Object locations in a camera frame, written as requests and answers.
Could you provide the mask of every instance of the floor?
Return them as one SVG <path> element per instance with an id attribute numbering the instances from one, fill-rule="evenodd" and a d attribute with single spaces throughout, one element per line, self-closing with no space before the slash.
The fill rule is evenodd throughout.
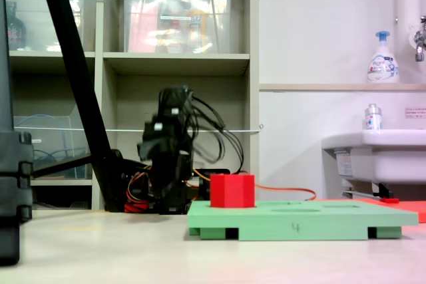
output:
<path id="1" fill-rule="evenodd" d="M 34 213 L 0 283 L 426 283 L 426 224 L 397 240 L 200 241 L 186 216 Z"/>

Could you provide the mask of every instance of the label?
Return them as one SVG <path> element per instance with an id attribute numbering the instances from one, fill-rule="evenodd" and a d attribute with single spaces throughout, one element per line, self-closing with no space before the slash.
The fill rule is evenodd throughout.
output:
<path id="1" fill-rule="evenodd" d="M 180 16 L 160 16 L 162 20 L 187 20 L 190 21 L 191 17 L 180 17 Z"/>
<path id="2" fill-rule="evenodd" d="M 336 154 L 337 170 L 340 176 L 352 176 L 352 163 L 349 153 Z"/>
<path id="3" fill-rule="evenodd" d="M 385 80 L 398 74 L 398 64 L 392 57 L 377 55 L 370 63 L 367 77 L 368 80 Z"/>
<path id="4" fill-rule="evenodd" d="M 365 117 L 365 125 L 367 130 L 381 130 L 381 115 L 380 114 L 369 114 Z"/>
<path id="5" fill-rule="evenodd" d="M 405 108 L 406 119 L 426 119 L 426 108 Z"/>
<path id="6" fill-rule="evenodd" d="M 161 122 L 157 122 L 156 124 L 154 124 L 154 131 L 161 131 L 161 130 L 162 130 Z"/>

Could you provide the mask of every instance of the red cube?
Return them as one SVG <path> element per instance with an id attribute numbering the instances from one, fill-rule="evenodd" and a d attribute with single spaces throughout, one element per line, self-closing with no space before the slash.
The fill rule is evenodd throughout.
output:
<path id="1" fill-rule="evenodd" d="M 211 175 L 210 205 L 212 208 L 254 208 L 254 175 Z"/>

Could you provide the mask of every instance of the clear plastic bin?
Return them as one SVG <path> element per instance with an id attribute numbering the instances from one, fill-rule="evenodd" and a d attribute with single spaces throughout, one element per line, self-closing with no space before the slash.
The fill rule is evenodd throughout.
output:
<path id="1" fill-rule="evenodd" d="M 231 0 L 124 0 L 124 51 L 230 53 Z"/>
<path id="2" fill-rule="evenodd" d="M 49 114 L 32 114 L 13 117 L 16 131 L 29 132 L 34 146 L 34 169 L 46 164 L 54 164 L 67 158 L 82 156 L 89 152 L 84 131 L 43 130 L 35 128 L 83 128 L 77 107 L 69 116 L 51 116 Z M 51 174 L 41 179 L 90 179 L 89 165 Z"/>
<path id="3" fill-rule="evenodd" d="M 10 50 L 61 51 L 46 0 L 6 0 Z M 95 49 L 96 0 L 70 0 L 85 51 Z"/>

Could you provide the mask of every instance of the hole in board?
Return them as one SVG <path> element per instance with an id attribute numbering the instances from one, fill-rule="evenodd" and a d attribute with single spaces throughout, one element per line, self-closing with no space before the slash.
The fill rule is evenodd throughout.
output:
<path id="1" fill-rule="evenodd" d="M 276 209 L 271 210 L 273 212 L 282 212 L 282 213 L 304 213 L 304 212 L 320 212 L 320 210 L 314 210 L 314 209 Z"/>
<path id="2" fill-rule="evenodd" d="M 351 205 L 348 205 L 348 204 L 336 204 L 336 205 L 333 205 L 333 204 L 328 204 L 328 205 L 325 205 L 325 206 L 322 206 L 323 208 L 359 208 L 359 206 L 351 206 Z"/>
<path id="3" fill-rule="evenodd" d="M 368 232 L 368 238 L 369 239 L 377 239 L 377 228 L 376 227 L 369 227 L 367 229 Z"/>
<path id="4" fill-rule="evenodd" d="M 305 202 L 274 202 L 274 201 L 270 201 L 270 202 L 262 202 L 262 206 L 293 206 L 295 204 L 302 204 Z"/>
<path id="5" fill-rule="evenodd" d="M 237 227 L 227 227 L 225 229 L 225 238 L 226 239 L 238 239 L 238 228 Z"/>

